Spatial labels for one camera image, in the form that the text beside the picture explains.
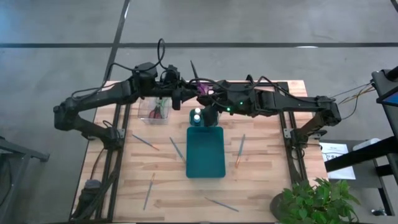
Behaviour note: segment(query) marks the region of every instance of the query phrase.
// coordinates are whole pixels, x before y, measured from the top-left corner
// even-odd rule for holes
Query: teal tray
[[[224,132],[221,127],[187,129],[187,177],[225,176]]]

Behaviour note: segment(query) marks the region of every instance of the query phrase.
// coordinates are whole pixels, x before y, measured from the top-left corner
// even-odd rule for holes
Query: gray floor
[[[113,42],[124,0],[0,0],[0,43]],[[398,13],[390,0],[131,1],[121,42],[397,42]],[[53,127],[52,107],[71,92],[100,85],[111,49],[0,49],[0,136],[50,153],[32,161],[12,214],[15,223],[65,221],[70,213],[87,141]],[[397,66],[398,48],[167,49],[184,78],[238,80],[248,73],[273,80],[305,80],[308,94],[334,95],[371,79],[371,72]],[[156,61],[155,49],[119,49],[116,61],[134,66]],[[128,73],[115,69],[112,80]],[[359,99],[356,113],[327,139],[386,138],[392,133],[375,92]],[[354,104],[340,108],[350,114]],[[83,113],[93,119],[94,111]],[[398,195],[391,178],[392,194]],[[382,203],[373,189],[353,189],[368,223]],[[397,206],[397,197],[392,200]]]

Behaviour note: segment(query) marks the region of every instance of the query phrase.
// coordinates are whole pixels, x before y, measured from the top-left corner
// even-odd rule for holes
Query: white paper
[[[348,153],[347,145],[333,144],[333,143],[320,143],[322,146],[323,161],[329,161],[342,154]],[[329,179],[348,179],[355,180],[355,173],[353,167],[345,167],[340,170],[335,170],[328,173]]]

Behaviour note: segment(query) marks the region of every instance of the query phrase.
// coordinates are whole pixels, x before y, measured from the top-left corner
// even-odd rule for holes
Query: blue screen
[[[390,96],[388,96],[386,99],[383,100],[384,102],[389,102],[389,103],[397,103],[398,104],[398,92],[393,93]]]

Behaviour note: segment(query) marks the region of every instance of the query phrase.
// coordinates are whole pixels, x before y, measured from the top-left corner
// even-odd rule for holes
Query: wooden table
[[[289,83],[291,94],[307,95],[302,80],[286,82]],[[202,106],[196,99],[192,99],[182,104],[180,111],[170,109],[167,125],[143,123],[137,118],[138,107],[139,102],[132,105],[129,117],[114,222],[276,221],[269,211],[269,204],[283,188],[291,188],[279,116],[250,118],[223,113],[220,126],[224,129],[226,176],[222,179],[188,179],[185,175],[185,164],[178,157],[169,137],[173,138],[185,156],[186,133],[190,126],[188,113]],[[103,120],[112,122],[114,109],[115,105],[98,108],[95,123],[103,125]],[[311,117],[311,113],[295,113],[297,126],[301,127]],[[160,151],[132,137],[132,133],[153,143]],[[241,162],[236,169],[234,164],[243,134],[246,134],[246,140]],[[75,207],[80,190],[86,179],[90,178],[93,164],[102,148],[99,140],[88,145]],[[105,154],[103,153],[98,163],[95,179],[101,180]],[[306,148],[304,160],[309,180],[316,177],[327,179],[318,146]],[[153,173],[156,173],[155,181],[146,210],[143,210]],[[108,211],[109,195],[110,190],[104,201],[103,214]],[[239,212],[210,202],[205,197],[225,203]]]

